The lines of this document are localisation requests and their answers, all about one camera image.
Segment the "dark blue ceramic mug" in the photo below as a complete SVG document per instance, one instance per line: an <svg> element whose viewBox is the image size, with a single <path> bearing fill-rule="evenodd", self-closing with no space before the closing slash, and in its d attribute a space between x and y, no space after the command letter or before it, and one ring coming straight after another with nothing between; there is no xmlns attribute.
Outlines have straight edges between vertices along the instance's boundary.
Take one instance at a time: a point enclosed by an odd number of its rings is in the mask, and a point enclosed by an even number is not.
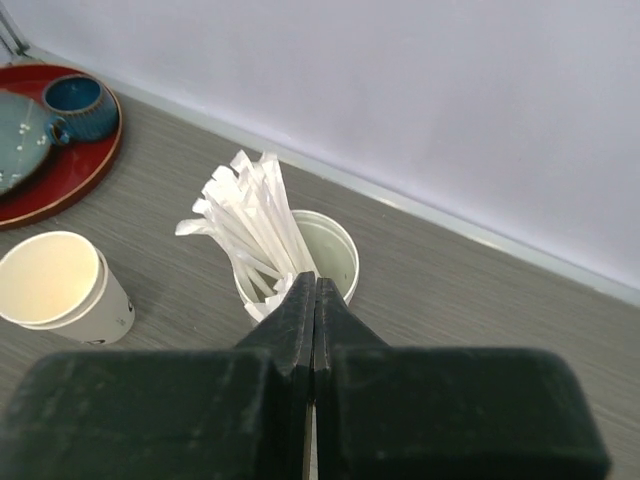
<svg viewBox="0 0 640 480"><path fill-rule="evenodd" d="M116 100L97 79L74 74L52 81L42 100L50 116L45 133L56 146L91 143L111 135L119 123Z"/></svg>

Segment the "stack of white paper cups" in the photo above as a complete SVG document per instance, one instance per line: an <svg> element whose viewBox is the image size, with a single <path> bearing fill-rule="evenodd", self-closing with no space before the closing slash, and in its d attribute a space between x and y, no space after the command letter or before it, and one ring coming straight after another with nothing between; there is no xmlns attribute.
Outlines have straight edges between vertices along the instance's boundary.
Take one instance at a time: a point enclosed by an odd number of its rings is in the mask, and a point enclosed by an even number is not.
<svg viewBox="0 0 640 480"><path fill-rule="evenodd" d="M90 345L122 339L135 307L102 252L69 231L32 236L1 259L1 318Z"/></svg>

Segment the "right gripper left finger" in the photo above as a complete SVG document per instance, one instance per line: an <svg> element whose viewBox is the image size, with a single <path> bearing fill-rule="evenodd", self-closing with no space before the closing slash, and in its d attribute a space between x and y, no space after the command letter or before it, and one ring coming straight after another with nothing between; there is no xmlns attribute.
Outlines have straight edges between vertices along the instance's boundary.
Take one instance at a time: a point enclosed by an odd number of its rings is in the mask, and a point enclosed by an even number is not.
<svg viewBox="0 0 640 480"><path fill-rule="evenodd" d="M316 279L227 350L39 360L1 420L5 479L305 479Z"/></svg>

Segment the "white cylindrical straw holder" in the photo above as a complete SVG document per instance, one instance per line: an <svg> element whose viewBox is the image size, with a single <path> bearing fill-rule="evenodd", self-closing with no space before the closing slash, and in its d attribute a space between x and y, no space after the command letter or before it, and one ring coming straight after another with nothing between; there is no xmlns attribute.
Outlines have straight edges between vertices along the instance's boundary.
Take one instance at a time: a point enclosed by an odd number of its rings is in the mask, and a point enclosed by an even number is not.
<svg viewBox="0 0 640 480"><path fill-rule="evenodd" d="M232 248L232 268L241 301L254 321L262 321L280 304L299 273L333 280L343 300L352 300L360 277L359 253L335 220L309 210L291 211L282 220L261 217L249 208L241 213L241 225L254 244Z"/></svg>

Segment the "blue-grey ceramic plate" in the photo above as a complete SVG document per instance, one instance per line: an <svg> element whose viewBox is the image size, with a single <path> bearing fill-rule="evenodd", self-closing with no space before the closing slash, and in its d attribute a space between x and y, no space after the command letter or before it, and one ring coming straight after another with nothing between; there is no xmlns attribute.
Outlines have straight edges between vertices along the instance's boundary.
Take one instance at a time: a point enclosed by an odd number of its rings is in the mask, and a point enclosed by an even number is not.
<svg viewBox="0 0 640 480"><path fill-rule="evenodd" d="M1 195L8 195L46 160L51 143L44 127L48 111L36 100L1 91Z"/></svg>

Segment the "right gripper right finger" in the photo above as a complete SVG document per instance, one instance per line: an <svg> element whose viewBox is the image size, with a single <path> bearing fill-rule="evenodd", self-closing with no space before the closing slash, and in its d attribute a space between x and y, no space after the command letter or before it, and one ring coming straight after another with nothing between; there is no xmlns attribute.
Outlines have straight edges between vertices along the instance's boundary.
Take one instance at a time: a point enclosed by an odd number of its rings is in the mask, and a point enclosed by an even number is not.
<svg viewBox="0 0 640 480"><path fill-rule="evenodd" d="M322 479L605 479L579 380L537 348L393 347L316 287Z"/></svg>

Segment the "white straws bundle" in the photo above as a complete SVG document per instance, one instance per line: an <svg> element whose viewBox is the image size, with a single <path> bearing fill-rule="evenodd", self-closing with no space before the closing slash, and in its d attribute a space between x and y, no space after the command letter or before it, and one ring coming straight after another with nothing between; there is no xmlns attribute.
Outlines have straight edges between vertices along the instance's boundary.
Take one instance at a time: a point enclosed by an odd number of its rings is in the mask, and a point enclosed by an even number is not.
<svg viewBox="0 0 640 480"><path fill-rule="evenodd" d="M265 152L252 161L239 151L215 169L192 205L196 215L175 235L206 236L227 255L251 320L264 320L301 273L319 270L288 202L280 162Z"/></svg>

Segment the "red round tray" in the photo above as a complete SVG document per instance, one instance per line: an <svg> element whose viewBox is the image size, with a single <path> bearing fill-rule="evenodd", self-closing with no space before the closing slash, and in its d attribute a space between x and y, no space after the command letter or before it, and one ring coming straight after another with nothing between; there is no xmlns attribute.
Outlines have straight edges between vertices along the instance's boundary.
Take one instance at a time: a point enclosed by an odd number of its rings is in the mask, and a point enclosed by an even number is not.
<svg viewBox="0 0 640 480"><path fill-rule="evenodd" d="M1 69L1 88L42 101L51 81L77 69L51 64L22 64ZM117 129L96 143L55 147L44 165L14 192L1 197L1 229L11 230L50 218L76 204L108 174L119 153L123 116Z"/></svg>

